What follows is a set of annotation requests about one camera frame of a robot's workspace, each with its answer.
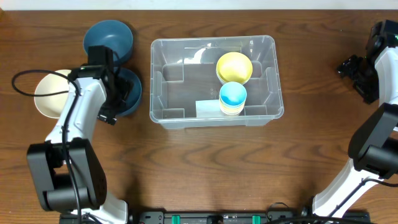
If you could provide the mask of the small yellow bowl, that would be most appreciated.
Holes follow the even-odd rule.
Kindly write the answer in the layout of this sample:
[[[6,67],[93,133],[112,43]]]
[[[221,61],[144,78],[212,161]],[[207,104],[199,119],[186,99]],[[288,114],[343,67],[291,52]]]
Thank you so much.
[[[216,64],[217,77],[227,82],[238,82],[244,85],[253,72],[250,59],[239,52],[228,52],[222,55]]]

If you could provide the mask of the light blue cup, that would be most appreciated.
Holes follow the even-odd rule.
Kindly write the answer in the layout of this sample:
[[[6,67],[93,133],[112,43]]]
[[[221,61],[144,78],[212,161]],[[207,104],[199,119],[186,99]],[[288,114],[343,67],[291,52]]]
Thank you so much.
[[[220,89],[220,100],[228,106],[239,106],[246,101],[247,91],[238,82],[225,83]]]

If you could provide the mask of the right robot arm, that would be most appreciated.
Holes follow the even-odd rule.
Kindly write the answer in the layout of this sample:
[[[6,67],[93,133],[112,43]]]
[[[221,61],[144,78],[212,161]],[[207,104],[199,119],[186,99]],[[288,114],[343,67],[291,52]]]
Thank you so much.
[[[341,218],[367,190],[397,174],[397,47],[385,48],[375,61],[379,108],[354,133],[349,160],[332,183],[312,201],[312,213]]]

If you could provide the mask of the small white bowl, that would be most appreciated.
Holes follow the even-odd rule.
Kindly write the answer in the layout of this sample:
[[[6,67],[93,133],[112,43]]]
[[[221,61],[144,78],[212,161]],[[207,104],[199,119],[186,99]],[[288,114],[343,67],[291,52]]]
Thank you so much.
[[[218,80],[222,83],[222,85],[228,83],[227,81],[223,80],[221,77],[218,77]]]

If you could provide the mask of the cream cup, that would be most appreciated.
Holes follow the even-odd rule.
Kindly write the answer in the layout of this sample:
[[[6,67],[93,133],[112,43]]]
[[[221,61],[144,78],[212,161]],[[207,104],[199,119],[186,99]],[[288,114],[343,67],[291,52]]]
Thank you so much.
[[[223,116],[240,116],[240,114],[243,112],[242,111],[232,111],[231,113],[229,111],[221,111]]]

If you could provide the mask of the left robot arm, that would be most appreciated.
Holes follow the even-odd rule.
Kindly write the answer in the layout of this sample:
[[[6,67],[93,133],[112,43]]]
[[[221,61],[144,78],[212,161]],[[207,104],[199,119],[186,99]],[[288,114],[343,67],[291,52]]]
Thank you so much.
[[[116,122],[117,75],[112,66],[87,65],[66,77],[70,89],[60,118],[27,161],[41,207],[72,223],[127,223],[128,205],[107,190],[104,170],[91,145],[97,120]]]

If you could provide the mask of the yellow cup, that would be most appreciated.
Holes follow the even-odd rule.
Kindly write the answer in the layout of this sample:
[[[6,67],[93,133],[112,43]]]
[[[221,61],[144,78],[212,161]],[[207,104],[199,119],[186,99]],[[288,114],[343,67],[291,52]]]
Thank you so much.
[[[221,111],[229,111],[230,113],[232,111],[242,111],[244,109],[244,103],[241,103],[240,105],[228,105],[223,101],[220,101],[220,110]]]

